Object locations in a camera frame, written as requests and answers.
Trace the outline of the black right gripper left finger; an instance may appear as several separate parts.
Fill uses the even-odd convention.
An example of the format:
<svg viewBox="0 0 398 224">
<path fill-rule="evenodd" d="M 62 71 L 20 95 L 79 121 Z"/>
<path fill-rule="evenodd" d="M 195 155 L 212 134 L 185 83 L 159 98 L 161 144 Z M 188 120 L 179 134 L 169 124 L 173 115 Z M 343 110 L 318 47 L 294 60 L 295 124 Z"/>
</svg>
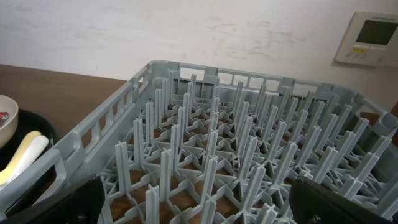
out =
<svg viewBox="0 0 398 224">
<path fill-rule="evenodd" d="M 1 224 L 97 223 L 105 201 L 100 175 L 73 184 Z"/>
</svg>

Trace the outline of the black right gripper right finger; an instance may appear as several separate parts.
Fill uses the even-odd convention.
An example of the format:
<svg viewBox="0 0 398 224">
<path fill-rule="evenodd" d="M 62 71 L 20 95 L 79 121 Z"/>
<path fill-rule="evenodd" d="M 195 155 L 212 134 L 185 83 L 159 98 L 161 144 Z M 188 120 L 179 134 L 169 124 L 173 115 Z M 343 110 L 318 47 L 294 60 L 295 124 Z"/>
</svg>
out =
<svg viewBox="0 0 398 224">
<path fill-rule="evenodd" d="M 299 224 L 390 223 L 389 220 L 304 176 L 293 180 L 289 205 L 294 220 Z"/>
</svg>

